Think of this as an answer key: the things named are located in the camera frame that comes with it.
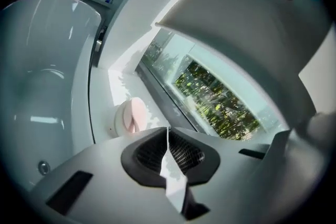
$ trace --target mesh grille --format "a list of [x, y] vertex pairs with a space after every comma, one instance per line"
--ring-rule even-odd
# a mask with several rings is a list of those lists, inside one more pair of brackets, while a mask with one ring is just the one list
[[204, 152], [198, 147], [173, 132], [169, 133], [169, 149], [183, 174], [205, 158]]
[[137, 150], [136, 158], [143, 166], [160, 174], [162, 158], [166, 151], [167, 137], [164, 133], [142, 144]]

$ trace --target white curved surface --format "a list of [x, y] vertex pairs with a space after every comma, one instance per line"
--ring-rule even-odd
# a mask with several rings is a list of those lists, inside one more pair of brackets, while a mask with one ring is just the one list
[[99, 14], [78, 0], [20, 0], [2, 11], [1, 147], [14, 181], [30, 190], [93, 144], [88, 72]]

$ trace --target black vent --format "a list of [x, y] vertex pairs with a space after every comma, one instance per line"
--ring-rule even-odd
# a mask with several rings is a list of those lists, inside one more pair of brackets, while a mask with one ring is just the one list
[[204, 152], [198, 147], [173, 132], [169, 133], [169, 149], [183, 174], [205, 158]]
[[167, 151], [166, 135], [157, 135], [143, 143], [136, 151], [136, 158], [145, 167], [160, 174], [161, 162]]

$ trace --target window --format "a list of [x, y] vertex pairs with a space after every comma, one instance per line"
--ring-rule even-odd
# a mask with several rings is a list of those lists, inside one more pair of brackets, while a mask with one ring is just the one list
[[284, 129], [245, 77], [180, 35], [161, 29], [142, 62], [200, 132], [249, 140]]

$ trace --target glass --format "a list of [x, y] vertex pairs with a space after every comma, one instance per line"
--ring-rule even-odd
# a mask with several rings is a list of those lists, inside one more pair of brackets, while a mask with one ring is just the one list
[[245, 77], [180, 35], [161, 29], [142, 61], [200, 132], [249, 140], [273, 137], [284, 130], [267, 101]]

